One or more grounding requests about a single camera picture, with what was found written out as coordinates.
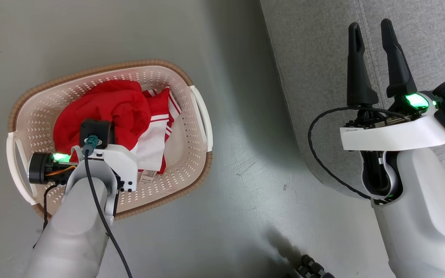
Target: white plastic basket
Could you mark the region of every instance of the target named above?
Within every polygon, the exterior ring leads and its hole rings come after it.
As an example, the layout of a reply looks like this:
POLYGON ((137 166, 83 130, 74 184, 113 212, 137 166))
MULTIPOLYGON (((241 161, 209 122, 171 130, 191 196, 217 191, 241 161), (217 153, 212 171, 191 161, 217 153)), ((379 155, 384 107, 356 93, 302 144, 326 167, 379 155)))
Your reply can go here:
MULTIPOLYGON (((55 153, 54 123, 61 111, 85 92, 108 80, 138 81, 143 90, 170 85, 182 113, 166 142, 166 171, 152 183, 139 183, 136 192, 121 192, 116 219, 141 213, 194 190, 212 165, 212 127, 205 103, 189 76, 162 60, 141 60, 95 68, 49 81, 27 91, 16 102, 8 123, 7 159, 19 192, 44 216, 44 191, 50 185, 32 185, 28 172, 34 152, 55 153)), ((48 194, 48 213, 61 204, 64 188, 48 194)))

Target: gray floor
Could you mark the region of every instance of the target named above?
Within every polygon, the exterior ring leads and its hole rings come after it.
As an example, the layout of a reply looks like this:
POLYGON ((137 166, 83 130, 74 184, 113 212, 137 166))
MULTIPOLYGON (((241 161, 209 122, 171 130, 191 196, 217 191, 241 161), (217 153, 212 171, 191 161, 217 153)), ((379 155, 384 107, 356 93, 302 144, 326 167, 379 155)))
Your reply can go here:
MULTIPOLYGON (((113 227, 135 277, 281 278, 302 253, 338 278, 392 278, 366 201, 301 161, 255 0, 0 0, 0 277, 19 277, 42 220, 5 159, 18 97, 72 72, 162 58, 187 71, 214 127, 203 186, 113 227)), ((125 277, 108 245, 99 277, 125 277)))

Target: black cable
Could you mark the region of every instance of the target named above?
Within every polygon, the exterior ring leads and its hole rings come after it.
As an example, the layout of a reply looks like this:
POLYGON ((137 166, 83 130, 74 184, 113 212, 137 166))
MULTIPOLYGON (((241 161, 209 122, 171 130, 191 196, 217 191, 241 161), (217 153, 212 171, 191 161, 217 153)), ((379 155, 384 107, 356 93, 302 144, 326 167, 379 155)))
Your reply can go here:
POLYGON ((49 188, 46 189, 46 192, 44 192, 44 224, 42 226, 42 232, 44 232, 44 229, 48 225, 48 193, 57 187, 58 185, 55 183, 54 185, 49 186, 49 188))
POLYGON ((327 110, 324 113, 320 114, 319 116, 317 116, 312 123, 310 124, 309 127, 309 133, 308 133, 308 140, 309 140, 309 146, 310 146, 310 150, 312 152, 312 155, 314 155, 314 158, 316 159, 316 161, 318 162, 318 164, 320 165, 320 167, 322 167, 325 172, 327 172, 327 174, 329 174, 330 176, 332 176, 336 181, 338 181, 340 184, 346 186, 349 190, 351 190, 352 192, 355 192, 356 194, 360 195, 360 197, 363 197, 365 199, 370 199, 370 196, 352 188, 350 185, 348 185, 347 183, 345 183, 344 181, 342 181, 340 178, 338 178, 337 176, 335 176, 334 174, 332 174, 332 172, 327 169, 327 167, 325 167, 325 165, 321 162, 321 160, 318 158, 315 150, 314 150, 314 145, 312 144, 312 129, 314 129, 314 125, 318 122, 318 120, 320 120, 320 118, 322 118, 323 116, 326 116, 327 114, 331 114, 337 111, 344 111, 344 110, 365 110, 365 111, 372 111, 372 112, 380 112, 380 113, 384 113, 390 116, 395 116, 398 118, 403 118, 406 121, 410 121, 409 118, 406 118, 403 114, 401 113, 396 113, 396 112, 391 112, 385 109, 379 109, 379 108, 372 108, 372 107, 338 107, 335 109, 331 109, 331 110, 327 110))
POLYGON ((90 190, 92 191, 92 196, 94 197, 95 207, 97 208, 97 212, 99 213, 99 217, 102 220, 102 223, 104 224, 104 228, 106 228, 106 232, 111 238, 111 241, 113 242, 114 247, 116 248, 116 251, 118 251, 118 255, 120 255, 121 261, 123 262, 123 265, 125 266, 125 270, 127 271, 128 277, 132 278, 131 271, 129 269, 127 260, 125 259, 125 256, 123 255, 123 252, 121 251, 120 245, 116 242, 116 239, 113 236, 113 233, 111 232, 111 229, 109 228, 109 224, 106 221, 106 218, 104 218, 104 213, 102 213, 102 209, 99 204, 99 200, 97 199, 97 193, 95 192, 94 184, 92 181, 92 175, 90 174, 90 168, 88 167, 88 150, 85 150, 85 172, 87 173, 87 179, 88 183, 90 185, 90 190))

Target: orange wire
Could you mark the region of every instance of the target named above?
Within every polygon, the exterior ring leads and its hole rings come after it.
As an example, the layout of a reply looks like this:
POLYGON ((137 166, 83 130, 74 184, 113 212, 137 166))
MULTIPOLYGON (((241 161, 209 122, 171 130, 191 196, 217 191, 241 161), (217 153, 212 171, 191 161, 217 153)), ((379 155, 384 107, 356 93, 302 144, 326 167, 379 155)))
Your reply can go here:
POLYGON ((67 169, 59 170, 59 171, 54 171, 54 172, 51 172, 51 173, 49 173, 49 174, 46 174, 45 176, 55 176, 55 175, 62 174, 62 173, 64 173, 64 172, 66 172, 66 171, 69 171, 69 170, 71 170, 71 169, 75 169, 75 168, 76 168, 76 166, 75 166, 75 165, 72 165, 72 166, 69 166, 67 169))

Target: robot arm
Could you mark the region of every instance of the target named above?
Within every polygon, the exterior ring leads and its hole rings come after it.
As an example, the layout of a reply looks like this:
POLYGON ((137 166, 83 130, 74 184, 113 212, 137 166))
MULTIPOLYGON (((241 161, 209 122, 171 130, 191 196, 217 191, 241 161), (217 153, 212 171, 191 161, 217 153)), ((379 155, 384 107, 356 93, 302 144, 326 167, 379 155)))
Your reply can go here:
POLYGON ((86 132, 87 139, 81 146, 85 160, 76 164, 73 171, 49 175, 68 168, 71 163, 55 161, 49 153, 32 156, 30 182, 54 182, 66 185, 66 189, 60 208, 32 251, 24 278, 94 278, 109 238, 131 277, 109 226, 116 214, 119 191, 136 190, 136 160, 123 146, 108 144, 109 136, 102 134, 109 131, 103 132, 101 126, 109 129, 109 125, 88 123, 95 128, 81 130, 86 132))
MULTIPOLYGON (((389 65, 387 95, 394 98, 386 112, 404 117, 359 112, 341 128, 341 141, 345 150, 360 150, 363 186, 372 197, 396 277, 445 278, 445 172, 429 149, 445 144, 445 82, 432 93, 417 93, 391 21, 384 19, 381 29, 389 65)), ((364 74, 361 38, 353 23, 348 105, 371 107, 376 92, 364 74)))

